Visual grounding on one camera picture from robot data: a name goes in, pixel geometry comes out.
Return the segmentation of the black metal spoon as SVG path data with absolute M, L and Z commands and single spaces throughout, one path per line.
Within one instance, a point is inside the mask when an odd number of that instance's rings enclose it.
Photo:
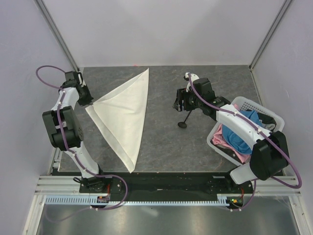
M 182 128 L 182 129 L 185 129 L 187 128 L 187 124 L 186 124 L 186 121 L 188 120 L 190 114 L 192 113 L 192 110 L 190 110 L 186 116 L 186 118 L 184 119 L 184 121 L 181 121 L 181 122 L 178 122 L 178 127 L 179 128 Z

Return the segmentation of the white cloth napkin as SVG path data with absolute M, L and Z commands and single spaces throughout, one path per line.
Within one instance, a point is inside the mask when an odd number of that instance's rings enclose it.
M 127 170 L 135 170 L 141 146 L 149 88 L 149 69 L 92 105 L 86 112 Z

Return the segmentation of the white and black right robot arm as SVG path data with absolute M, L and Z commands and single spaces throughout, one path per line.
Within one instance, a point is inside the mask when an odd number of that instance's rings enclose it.
M 236 192 L 247 181 L 265 181 L 289 165 L 287 141 L 282 132 L 271 132 L 244 116 L 224 97 L 216 96 L 207 78 L 186 73 L 184 80 L 188 82 L 187 87 L 177 90 L 174 109 L 202 110 L 204 115 L 240 137 L 252 151 L 249 163 L 231 170 L 230 177 L 224 180 L 228 192 Z

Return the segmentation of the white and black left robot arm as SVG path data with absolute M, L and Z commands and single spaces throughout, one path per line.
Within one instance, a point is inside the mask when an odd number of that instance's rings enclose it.
M 85 82 L 66 81 L 59 88 L 54 107 L 42 114 L 49 140 L 53 147 L 65 152 L 74 161 L 81 177 L 73 180 L 80 184 L 80 193 L 101 193 L 107 180 L 100 175 L 100 166 L 92 159 L 84 145 L 84 133 L 74 112 L 76 104 L 91 104 L 93 97 Z

